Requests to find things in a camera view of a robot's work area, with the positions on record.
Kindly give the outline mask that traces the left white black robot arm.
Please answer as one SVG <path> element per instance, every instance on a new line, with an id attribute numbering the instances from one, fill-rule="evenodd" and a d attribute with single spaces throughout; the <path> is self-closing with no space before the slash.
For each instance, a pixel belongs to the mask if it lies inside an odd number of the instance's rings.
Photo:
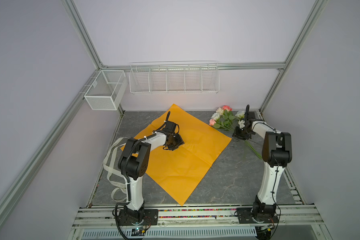
<path id="1" fill-rule="evenodd" d="M 184 144 L 180 136 L 180 127 L 171 122 L 170 112 L 164 123 L 152 134 L 141 139 L 129 138 L 118 162 L 118 168 L 126 181 L 127 199 L 122 204 L 120 214 L 132 224 L 144 221 L 145 208 L 143 198 L 143 176 L 145 175 L 151 151 L 161 147 L 166 151 L 174 151 Z"/>

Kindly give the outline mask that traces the orange yellow wrapping paper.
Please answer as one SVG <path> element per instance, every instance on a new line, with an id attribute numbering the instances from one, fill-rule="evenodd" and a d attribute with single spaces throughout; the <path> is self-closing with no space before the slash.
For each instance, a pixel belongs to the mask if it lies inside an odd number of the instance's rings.
<path id="1" fill-rule="evenodd" d="M 175 104 L 169 112 L 185 143 L 151 151 L 147 174 L 182 206 L 232 139 Z"/>

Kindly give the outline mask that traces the white fake rose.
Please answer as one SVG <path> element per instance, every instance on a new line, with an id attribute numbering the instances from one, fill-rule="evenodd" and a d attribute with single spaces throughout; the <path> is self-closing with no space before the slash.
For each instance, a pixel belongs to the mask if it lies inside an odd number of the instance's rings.
<path id="1" fill-rule="evenodd" d="M 245 114 L 246 114 L 245 111 L 238 111 L 238 112 L 235 114 L 235 117 L 240 121 L 240 120 L 242 120 L 242 119 L 245 118 Z"/>
<path id="2" fill-rule="evenodd" d="M 216 112 L 215 113 L 213 113 L 213 115 L 211 116 L 211 119 L 216 119 L 216 116 L 218 116 L 217 114 L 216 114 Z M 262 157 L 261 157 L 261 155 L 256 151 L 256 149 L 251 145 L 251 143 L 248 141 L 248 140 L 243 140 L 243 141 L 245 141 L 245 143 L 246 143 L 246 145 L 253 151 L 253 153 L 259 158 L 259 159 L 261 159 Z"/>

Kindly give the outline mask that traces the small pink fake rose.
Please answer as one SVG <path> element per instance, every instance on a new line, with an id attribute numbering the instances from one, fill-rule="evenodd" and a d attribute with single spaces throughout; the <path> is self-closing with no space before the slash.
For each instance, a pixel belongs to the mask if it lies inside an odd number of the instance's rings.
<path id="1" fill-rule="evenodd" d="M 215 129 L 230 130 L 230 128 L 225 126 L 220 120 L 210 119 L 209 125 Z"/>

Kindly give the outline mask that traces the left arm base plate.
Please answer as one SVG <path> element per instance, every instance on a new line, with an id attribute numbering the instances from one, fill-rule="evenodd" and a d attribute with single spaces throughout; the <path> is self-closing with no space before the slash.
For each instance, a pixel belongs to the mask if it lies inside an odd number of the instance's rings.
<path id="1" fill-rule="evenodd" d="M 141 209 L 133 211 L 124 207 L 119 211 L 117 220 L 120 226 L 156 226 L 159 219 L 158 209 Z"/>

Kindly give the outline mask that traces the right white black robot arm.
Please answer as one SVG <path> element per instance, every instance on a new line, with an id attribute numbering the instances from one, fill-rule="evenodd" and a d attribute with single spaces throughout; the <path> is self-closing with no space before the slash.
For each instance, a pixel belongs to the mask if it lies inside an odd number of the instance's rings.
<path id="1" fill-rule="evenodd" d="M 236 117 L 239 121 L 234 137 L 249 140 L 252 136 L 259 135 L 264 140 L 264 174 L 251 210 L 253 220 L 261 223 L 277 215 L 277 192 L 281 176 L 293 158 L 292 136 L 290 133 L 278 131 L 264 120 L 257 119 L 255 112 L 249 109 L 238 112 Z"/>

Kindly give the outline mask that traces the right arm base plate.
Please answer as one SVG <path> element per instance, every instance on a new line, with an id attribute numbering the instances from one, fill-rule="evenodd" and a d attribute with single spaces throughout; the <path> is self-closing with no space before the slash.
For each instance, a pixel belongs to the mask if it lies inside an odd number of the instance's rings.
<path id="1" fill-rule="evenodd" d="M 276 224 L 279 216 L 276 213 L 276 205 L 254 209 L 253 207 L 237 208 L 235 216 L 240 224 Z"/>

